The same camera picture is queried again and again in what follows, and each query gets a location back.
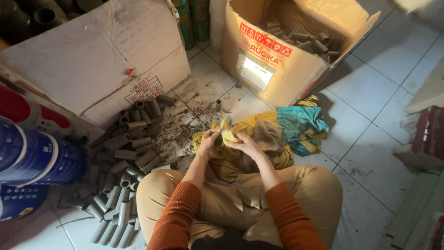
person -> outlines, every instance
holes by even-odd
[[[207,164],[220,133],[205,133],[186,174],[163,169],[140,182],[137,211],[147,250],[330,248],[341,215],[338,178],[316,165],[276,171],[251,137],[237,133],[242,143],[228,146],[249,155],[259,173],[218,182]]]

orange sweater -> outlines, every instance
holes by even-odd
[[[200,190],[181,182],[157,221],[147,250],[187,248],[190,225],[200,202]],[[269,211],[286,250],[326,250],[310,219],[284,184],[265,193]]]

cardboard box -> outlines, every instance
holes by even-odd
[[[416,113],[428,107],[444,108],[444,57],[440,59],[430,72],[415,97],[405,109],[408,113]]]
[[[341,62],[381,12],[369,14],[355,0],[230,0],[222,38],[221,66],[273,107],[293,105]],[[341,57],[327,64],[258,27],[273,14],[298,33],[341,38]]]
[[[167,0],[109,0],[1,51],[0,63],[51,101],[103,128],[134,101],[169,91],[191,74],[178,13]],[[153,79],[155,84],[147,84]],[[128,98],[130,93],[138,97]]]

green cylindrical container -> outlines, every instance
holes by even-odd
[[[171,2],[176,7],[177,12],[179,12],[180,31],[185,41],[185,50],[190,50],[194,47],[195,41],[188,0],[172,0]]]
[[[193,33],[196,41],[210,38],[210,0],[190,0]]]

hand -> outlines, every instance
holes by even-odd
[[[234,136],[241,139],[243,143],[230,142],[228,143],[228,146],[230,148],[243,151],[244,153],[248,154],[254,161],[264,155],[264,152],[259,149],[258,145],[250,136],[244,133],[236,133]]]
[[[213,150],[214,141],[221,134],[220,129],[209,129],[203,136],[200,142],[198,154],[207,155],[210,157]]]

